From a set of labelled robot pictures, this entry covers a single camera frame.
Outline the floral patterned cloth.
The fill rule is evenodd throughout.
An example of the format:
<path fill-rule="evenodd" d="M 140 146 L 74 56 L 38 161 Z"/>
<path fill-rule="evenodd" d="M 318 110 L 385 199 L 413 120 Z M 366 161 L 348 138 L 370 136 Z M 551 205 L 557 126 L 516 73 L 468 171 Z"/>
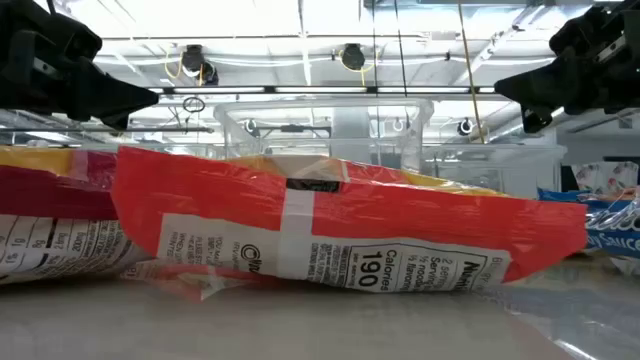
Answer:
<path fill-rule="evenodd" d="M 629 161 L 571 165 L 571 170 L 581 191 L 601 195 L 618 195 L 635 187 L 640 175 L 640 165 Z"/>

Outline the long ceiling light bar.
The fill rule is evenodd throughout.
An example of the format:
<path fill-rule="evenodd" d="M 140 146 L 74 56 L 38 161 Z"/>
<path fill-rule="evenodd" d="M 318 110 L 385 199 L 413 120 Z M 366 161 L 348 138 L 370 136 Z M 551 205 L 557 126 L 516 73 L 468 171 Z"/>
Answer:
<path fill-rule="evenodd" d="M 229 87 L 149 87 L 163 95 L 174 94 L 481 94 L 494 95 L 493 87 L 468 86 L 229 86 Z"/>

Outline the roast beef ramen noodle pack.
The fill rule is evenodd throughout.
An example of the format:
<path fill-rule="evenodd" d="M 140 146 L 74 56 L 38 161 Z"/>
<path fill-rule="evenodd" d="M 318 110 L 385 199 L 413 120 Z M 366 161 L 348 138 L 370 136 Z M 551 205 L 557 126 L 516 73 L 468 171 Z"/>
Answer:
<path fill-rule="evenodd" d="M 0 146 L 0 286 L 118 274 L 148 259 L 111 199 L 111 152 Z"/>

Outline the red ramen noodle pack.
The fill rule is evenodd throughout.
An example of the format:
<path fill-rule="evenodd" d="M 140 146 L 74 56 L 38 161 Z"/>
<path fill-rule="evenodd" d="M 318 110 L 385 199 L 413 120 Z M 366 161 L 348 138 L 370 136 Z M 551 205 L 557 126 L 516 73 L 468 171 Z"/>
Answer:
<path fill-rule="evenodd" d="M 203 301 L 221 290 L 260 282 L 263 279 L 260 274 L 225 267 L 174 264 L 161 260 L 137 262 L 120 277 L 125 280 L 143 281 L 193 301 Z"/>

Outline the blue soy sauce ramen pack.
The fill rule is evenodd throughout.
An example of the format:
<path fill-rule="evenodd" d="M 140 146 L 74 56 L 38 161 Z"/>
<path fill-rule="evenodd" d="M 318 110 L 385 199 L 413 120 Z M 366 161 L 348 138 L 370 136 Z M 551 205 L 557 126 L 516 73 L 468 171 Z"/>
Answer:
<path fill-rule="evenodd" d="M 539 188 L 538 198 L 586 205 L 587 249 L 640 259 L 640 186 L 622 190 L 618 195 Z"/>

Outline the orange chicken ramen noodle pack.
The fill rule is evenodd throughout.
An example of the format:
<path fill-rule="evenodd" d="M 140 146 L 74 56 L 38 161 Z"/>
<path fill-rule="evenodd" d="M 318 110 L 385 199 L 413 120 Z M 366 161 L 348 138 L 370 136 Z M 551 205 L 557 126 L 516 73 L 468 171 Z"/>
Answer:
<path fill-rule="evenodd" d="M 111 196 L 137 274 L 370 293 L 480 291 L 581 251 L 586 209 L 326 156 L 118 151 Z"/>

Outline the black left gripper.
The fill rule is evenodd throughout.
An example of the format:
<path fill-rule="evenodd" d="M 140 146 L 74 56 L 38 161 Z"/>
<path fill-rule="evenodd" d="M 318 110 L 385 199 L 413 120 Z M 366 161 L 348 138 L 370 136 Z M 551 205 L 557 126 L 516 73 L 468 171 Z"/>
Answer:
<path fill-rule="evenodd" d="M 126 130 L 129 114 L 158 101 L 157 93 L 111 77 L 84 56 L 0 56 L 0 109 L 96 117 Z"/>

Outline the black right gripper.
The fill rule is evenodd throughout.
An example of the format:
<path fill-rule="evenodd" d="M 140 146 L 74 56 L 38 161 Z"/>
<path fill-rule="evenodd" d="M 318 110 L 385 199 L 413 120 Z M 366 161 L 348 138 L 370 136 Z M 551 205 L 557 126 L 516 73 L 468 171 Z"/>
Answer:
<path fill-rule="evenodd" d="M 640 108 L 640 49 L 626 44 L 553 50 L 549 65 L 509 76 L 496 93 L 518 103 L 523 131 L 534 134 L 551 123 L 559 108 L 570 115 L 601 109 L 613 114 Z"/>

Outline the dark horizontal ceiling pipe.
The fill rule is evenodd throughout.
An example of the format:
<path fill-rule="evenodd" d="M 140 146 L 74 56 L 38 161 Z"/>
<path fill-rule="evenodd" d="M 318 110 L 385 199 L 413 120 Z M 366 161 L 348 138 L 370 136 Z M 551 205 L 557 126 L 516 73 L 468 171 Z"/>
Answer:
<path fill-rule="evenodd" d="M 204 132 L 214 133 L 215 129 L 208 127 L 189 127 L 189 128 L 129 128 L 125 130 L 117 130 L 112 128 L 7 128 L 0 127 L 0 133 L 27 133 L 27 132 L 47 132 L 47 133 L 144 133 L 144 132 L 169 132 L 169 133 L 190 133 Z"/>

